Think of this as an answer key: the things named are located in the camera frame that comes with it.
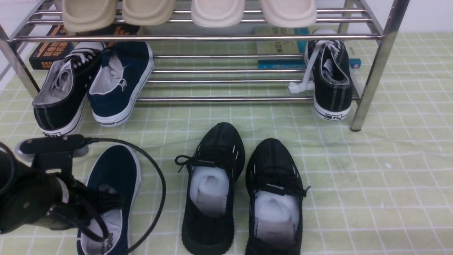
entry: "teal book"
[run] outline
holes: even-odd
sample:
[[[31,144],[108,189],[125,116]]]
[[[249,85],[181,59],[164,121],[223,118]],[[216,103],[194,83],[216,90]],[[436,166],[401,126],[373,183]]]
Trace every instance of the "teal book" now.
[[[259,27],[255,29],[255,34],[310,34],[309,28],[279,28],[279,27]],[[351,68],[359,68],[361,60],[355,55],[352,47],[349,47],[348,42],[345,42],[348,49],[349,62]],[[256,51],[258,54],[304,54],[307,41],[305,40],[279,40],[279,41],[258,41],[256,42]],[[258,59],[259,69],[304,69],[307,65],[305,60],[275,58],[275,59]]]

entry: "black knit sneaker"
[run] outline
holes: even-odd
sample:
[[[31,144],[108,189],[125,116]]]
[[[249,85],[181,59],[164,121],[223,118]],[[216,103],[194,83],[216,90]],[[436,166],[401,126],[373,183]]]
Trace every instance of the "black knit sneaker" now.
[[[189,182],[182,227],[186,249],[194,255],[222,255],[234,238],[234,185],[244,168],[244,145],[229,123],[219,123],[201,140],[193,157],[177,156]]]
[[[279,140],[269,138],[256,147],[247,165],[246,185],[250,197],[246,255],[299,255],[302,199],[308,189]]]

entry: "cable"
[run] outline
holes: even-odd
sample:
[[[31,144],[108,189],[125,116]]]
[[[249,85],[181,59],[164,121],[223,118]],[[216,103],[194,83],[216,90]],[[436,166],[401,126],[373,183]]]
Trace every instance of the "cable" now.
[[[113,138],[95,138],[95,137],[87,137],[87,138],[85,138],[85,141],[86,141],[87,145],[96,143],[96,142],[116,142],[116,143],[120,143],[120,144],[129,146],[129,147],[133,148],[134,150],[143,154],[143,156],[145,156],[151,162],[151,164],[153,164],[153,166],[156,168],[157,173],[159,174],[160,180],[162,182],[162,198],[160,199],[159,209],[157,210],[156,217],[154,218],[153,223],[151,223],[151,226],[149,226],[149,228],[145,232],[145,234],[142,237],[140,237],[140,239],[126,251],[126,253],[129,254],[133,250],[137,249],[137,247],[140,246],[146,240],[146,238],[148,238],[148,236],[153,231],[154,227],[156,227],[157,221],[159,220],[162,210],[164,209],[165,194],[167,191],[164,174],[162,173],[162,170],[157,165],[156,161],[147,152],[145,152],[142,148],[140,148],[130,142],[126,142],[126,141],[119,140],[119,139],[113,139]]]

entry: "grid pattern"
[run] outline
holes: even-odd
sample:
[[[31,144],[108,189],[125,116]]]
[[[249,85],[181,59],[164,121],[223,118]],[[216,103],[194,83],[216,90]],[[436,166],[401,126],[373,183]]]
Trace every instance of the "grid pattern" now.
[[[360,41],[352,46],[362,58],[355,73],[363,84],[376,44]],[[152,49],[155,54],[256,52],[255,44],[248,42],[161,42],[153,43]],[[139,105],[126,124],[114,128],[97,125],[86,109],[80,133],[132,142],[153,156],[165,174],[164,213],[135,254],[189,254],[180,237],[188,176],[177,173],[173,160],[180,154],[191,155],[218,122],[231,122],[238,129],[247,156],[268,137],[280,139],[293,155],[304,185],[312,186],[303,204],[302,254],[453,254],[452,53],[453,34],[399,35],[362,132],[349,130],[353,113],[331,123],[315,117],[310,104],[224,103]],[[160,60],[155,66],[255,68],[256,61]],[[42,82],[46,72],[33,71],[33,75]],[[284,84],[153,85],[142,92],[152,97],[287,94]],[[42,136],[30,103],[17,77],[0,94],[0,140],[10,147],[30,136]],[[76,159],[75,176],[85,180],[107,146],[96,144],[89,156]],[[154,218],[161,190],[151,164],[141,155],[139,159],[143,181],[132,214],[133,241]],[[248,237],[249,201],[243,177],[236,187],[236,235],[229,255],[244,254]],[[75,246],[75,230],[24,226],[1,236],[0,254],[71,255],[77,253]]]

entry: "shoe rack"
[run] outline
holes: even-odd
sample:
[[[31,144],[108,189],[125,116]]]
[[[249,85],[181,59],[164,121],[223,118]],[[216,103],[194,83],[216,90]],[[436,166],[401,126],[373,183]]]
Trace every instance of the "shoe rack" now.
[[[258,40],[375,40],[378,49],[373,60],[368,79],[366,80],[363,91],[357,85],[353,78],[356,93],[354,100],[357,102],[357,110],[351,123],[352,131],[360,131],[365,117],[370,108],[371,102],[375,95],[377,86],[384,72],[391,49],[395,42],[401,22],[404,18],[407,6],[410,0],[394,0],[389,13],[389,18],[384,28],[379,24],[373,11],[367,4],[366,0],[345,0],[343,8],[324,8],[318,9],[317,24],[336,23],[340,24],[337,34],[317,34],[317,35],[118,35],[118,36],[30,36],[30,32],[35,26],[40,25],[62,25],[62,11],[50,10],[55,4],[58,8],[61,0],[40,0],[32,12],[23,20],[21,26],[8,37],[0,25],[0,49],[8,59],[11,67],[17,73],[19,79],[30,93],[35,97],[39,92],[39,86],[26,67],[24,60],[19,56],[19,52],[25,43],[41,42],[120,42],[120,41],[153,41],[153,40],[180,40],[180,41],[258,41]],[[260,23],[266,20],[262,17],[262,11],[246,10],[246,14],[255,14],[258,18],[244,18],[241,24]],[[174,10],[174,16],[180,17],[181,14],[187,15],[188,19],[171,18],[168,23],[191,23],[190,10]],[[323,14],[337,14],[337,16],[324,16]],[[53,16],[52,19],[43,19],[44,16]],[[122,18],[117,18],[115,23],[124,23]],[[350,23],[365,23],[370,29],[367,34],[349,34],[347,33]],[[244,55],[155,55],[155,59],[272,59],[281,57],[273,54],[244,54]],[[302,59],[303,54],[286,55],[286,58]],[[281,83],[282,86],[288,86],[289,82],[300,83],[302,79],[302,69],[193,69],[193,70],[165,70],[154,67],[154,73],[168,74],[266,74],[275,73],[281,75],[279,79],[248,79],[246,75],[242,79],[200,79],[200,80],[182,80],[182,79],[150,79],[148,83],[165,83],[165,84],[251,84],[251,83]],[[300,79],[287,79],[286,74],[301,73]],[[138,98],[138,102],[148,103],[176,103],[176,102],[294,102],[305,101],[311,102],[313,96],[262,96],[262,97],[155,97],[155,98]]]

